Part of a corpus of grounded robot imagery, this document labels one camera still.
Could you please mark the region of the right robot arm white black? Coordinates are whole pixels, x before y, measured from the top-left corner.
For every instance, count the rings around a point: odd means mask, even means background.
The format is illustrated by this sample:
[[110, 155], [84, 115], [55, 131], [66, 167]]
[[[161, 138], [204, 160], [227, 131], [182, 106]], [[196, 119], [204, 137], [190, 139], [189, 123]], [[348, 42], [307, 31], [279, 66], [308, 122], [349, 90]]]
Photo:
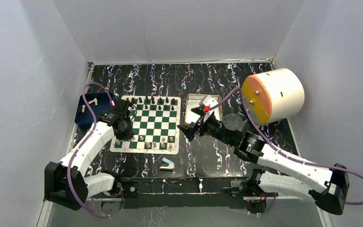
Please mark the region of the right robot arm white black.
[[281, 175], [263, 169], [254, 169], [245, 183], [231, 184], [227, 193], [236, 197], [281, 193], [315, 203], [320, 209], [342, 215], [349, 188], [345, 167], [317, 167], [312, 162], [283, 150], [275, 151], [256, 134], [250, 132], [251, 124], [237, 114], [228, 114], [223, 121], [210, 116], [207, 121], [200, 116], [197, 122], [177, 127], [192, 141], [196, 135], [210, 135], [234, 149], [234, 154], [244, 161], [280, 171]]

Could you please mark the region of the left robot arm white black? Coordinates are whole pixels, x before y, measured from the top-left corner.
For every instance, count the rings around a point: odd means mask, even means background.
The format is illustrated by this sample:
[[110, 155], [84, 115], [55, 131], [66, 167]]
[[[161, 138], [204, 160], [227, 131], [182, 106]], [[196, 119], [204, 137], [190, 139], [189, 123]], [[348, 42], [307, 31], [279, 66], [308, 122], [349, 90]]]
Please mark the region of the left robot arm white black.
[[133, 132], [130, 113], [133, 104], [116, 100], [111, 109], [100, 114], [97, 123], [59, 162], [49, 162], [44, 170], [44, 199], [72, 210], [86, 207], [86, 200], [102, 192], [116, 197], [122, 192], [120, 176], [104, 170], [85, 176], [88, 167], [112, 139], [129, 140]]

